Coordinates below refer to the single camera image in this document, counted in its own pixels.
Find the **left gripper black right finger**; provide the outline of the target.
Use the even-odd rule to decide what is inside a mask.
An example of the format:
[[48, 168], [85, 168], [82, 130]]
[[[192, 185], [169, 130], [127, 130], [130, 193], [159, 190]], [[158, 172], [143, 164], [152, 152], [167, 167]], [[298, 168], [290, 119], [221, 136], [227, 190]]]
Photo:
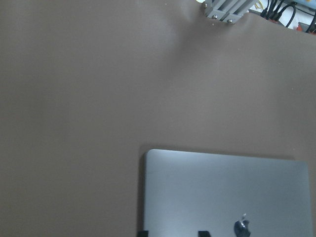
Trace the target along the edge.
[[211, 237], [209, 231], [198, 231], [198, 237]]

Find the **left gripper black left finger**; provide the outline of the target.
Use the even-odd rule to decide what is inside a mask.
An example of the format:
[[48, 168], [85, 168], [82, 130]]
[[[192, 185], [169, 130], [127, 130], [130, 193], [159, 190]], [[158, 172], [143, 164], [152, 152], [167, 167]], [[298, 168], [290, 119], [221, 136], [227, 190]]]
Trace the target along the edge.
[[141, 230], [137, 233], [137, 237], [148, 237], [149, 236], [149, 231], [147, 230]]

